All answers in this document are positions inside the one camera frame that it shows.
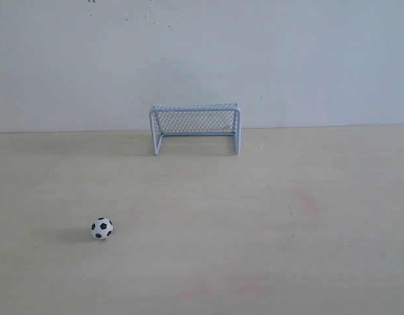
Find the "small black white soccer ball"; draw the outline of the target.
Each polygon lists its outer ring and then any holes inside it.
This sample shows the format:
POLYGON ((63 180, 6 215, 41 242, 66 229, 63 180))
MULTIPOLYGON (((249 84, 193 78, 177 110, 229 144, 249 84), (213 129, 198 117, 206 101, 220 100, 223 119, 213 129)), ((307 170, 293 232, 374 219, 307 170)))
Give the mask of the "small black white soccer ball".
POLYGON ((113 234, 113 224, 110 219, 100 217, 91 224, 91 234, 97 240, 104 240, 113 234))

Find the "white miniature soccer goal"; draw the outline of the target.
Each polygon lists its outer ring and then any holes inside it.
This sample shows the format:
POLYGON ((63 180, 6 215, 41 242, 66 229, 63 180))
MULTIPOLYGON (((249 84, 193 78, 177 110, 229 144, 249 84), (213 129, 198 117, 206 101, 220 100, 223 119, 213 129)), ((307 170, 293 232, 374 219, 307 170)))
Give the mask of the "white miniature soccer goal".
POLYGON ((149 111, 154 154, 165 137, 232 137, 241 151, 241 110, 238 103, 193 106, 152 105, 149 111))

